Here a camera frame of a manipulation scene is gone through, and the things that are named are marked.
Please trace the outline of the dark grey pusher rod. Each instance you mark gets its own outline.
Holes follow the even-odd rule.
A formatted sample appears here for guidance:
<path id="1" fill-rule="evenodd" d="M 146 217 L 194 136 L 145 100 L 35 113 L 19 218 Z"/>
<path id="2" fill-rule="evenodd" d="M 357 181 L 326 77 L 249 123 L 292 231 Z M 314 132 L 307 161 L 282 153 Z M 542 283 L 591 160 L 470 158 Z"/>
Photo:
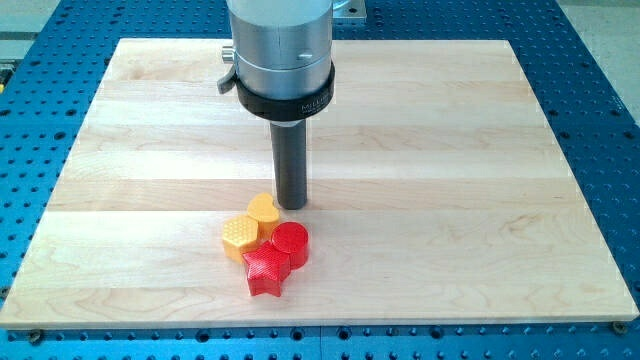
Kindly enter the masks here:
<path id="1" fill-rule="evenodd" d="M 307 203 L 306 121 L 270 123 L 279 205 L 298 210 Z"/>

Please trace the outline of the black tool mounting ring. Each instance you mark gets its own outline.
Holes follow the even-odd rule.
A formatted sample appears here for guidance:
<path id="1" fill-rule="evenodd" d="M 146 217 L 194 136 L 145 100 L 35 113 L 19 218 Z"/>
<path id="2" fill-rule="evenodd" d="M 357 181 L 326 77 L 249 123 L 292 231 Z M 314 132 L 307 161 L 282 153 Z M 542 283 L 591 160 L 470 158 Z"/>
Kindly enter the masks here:
<path id="1" fill-rule="evenodd" d="M 253 115 L 277 122 L 303 120 L 325 109 L 333 98 L 334 83 L 335 66 L 333 62 L 331 62 L 329 76 L 321 88 L 312 94 L 296 99 L 275 100 L 262 97 L 246 88 L 241 80 L 235 80 L 237 96 L 241 105 Z"/>

